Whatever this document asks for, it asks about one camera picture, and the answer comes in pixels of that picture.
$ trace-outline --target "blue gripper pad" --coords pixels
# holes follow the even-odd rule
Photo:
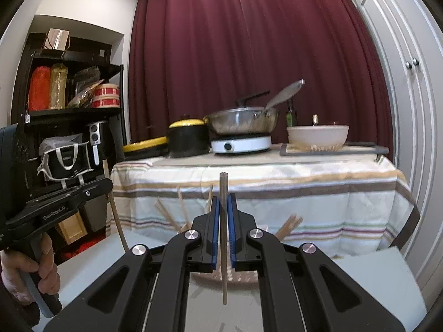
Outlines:
[[[232,208],[231,195],[228,195],[228,230],[229,230],[229,247],[230,247],[230,255],[231,255],[231,267],[235,268],[237,256],[235,254],[236,239],[235,239],[234,214],[233,214],[233,208]]]
[[[212,234],[212,270],[217,268],[217,256],[218,256],[218,224],[220,220],[220,200],[216,198],[212,205],[214,209],[214,226]]]

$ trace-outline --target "white bowl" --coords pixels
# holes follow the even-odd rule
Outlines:
[[[288,127],[289,146],[301,151],[336,151],[343,147],[349,126]]]

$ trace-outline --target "shelving unit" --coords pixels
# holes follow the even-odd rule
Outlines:
[[[30,111],[28,126],[57,124],[67,121],[94,122],[121,114],[121,108],[65,108],[62,110]]]
[[[28,198],[36,198],[46,195],[60,188],[60,183],[45,181],[42,175],[36,174],[37,167],[40,164],[38,158],[38,147],[42,140],[53,136],[68,136],[79,134],[85,131],[88,123],[107,120],[114,126],[116,135],[121,134],[121,143],[116,142],[117,146],[126,144],[126,128],[124,120],[124,101],[123,101],[123,65],[110,64],[110,46],[99,44],[95,49],[79,48],[78,51],[50,50],[36,48],[42,46],[44,34],[34,34],[30,43],[25,46],[17,73],[16,85],[14,87],[14,96],[11,113],[11,123],[22,125],[27,136],[27,145],[30,162],[30,173],[28,176],[29,193]],[[81,39],[72,38],[74,48],[81,47]],[[109,82],[115,76],[118,76],[120,85],[120,108],[66,108],[59,110],[27,111],[27,99],[30,86],[30,78],[34,70],[39,66],[51,67],[54,64],[61,63],[68,68],[67,79],[72,77],[85,68],[98,66],[101,78]],[[85,182],[95,179],[103,174],[103,170],[96,169],[83,175]],[[78,179],[68,180],[67,186],[78,184]]]

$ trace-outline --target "pan handle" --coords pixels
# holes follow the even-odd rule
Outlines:
[[[264,95],[269,95],[269,93],[270,93],[270,91],[268,90],[268,91],[265,91],[265,92],[260,92],[260,93],[249,95],[249,96],[246,96],[246,97],[243,97],[243,98],[239,98],[238,100],[235,101],[235,106],[237,106],[237,107],[245,107],[246,103],[249,100],[252,100],[254,98],[261,97],[261,96],[264,96]]]

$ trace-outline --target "plastic bag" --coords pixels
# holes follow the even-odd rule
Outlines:
[[[68,68],[62,64],[54,64],[51,67],[51,110],[65,108],[65,90]]]
[[[37,67],[32,73],[29,86],[28,111],[49,109],[51,69],[46,66]]]
[[[99,81],[100,70],[98,69],[98,66],[85,68],[84,70],[77,72],[73,79],[75,81],[75,94],[78,94],[94,82]]]
[[[83,134],[45,138],[38,147],[38,154],[43,156],[45,152],[52,151],[53,149],[72,145],[73,143],[81,143],[82,137]]]
[[[92,85],[85,88],[83,91],[79,92],[74,96],[72,100],[68,103],[68,108],[79,108],[86,107],[90,104],[92,98],[94,97],[95,88],[101,84],[104,80],[96,81]]]

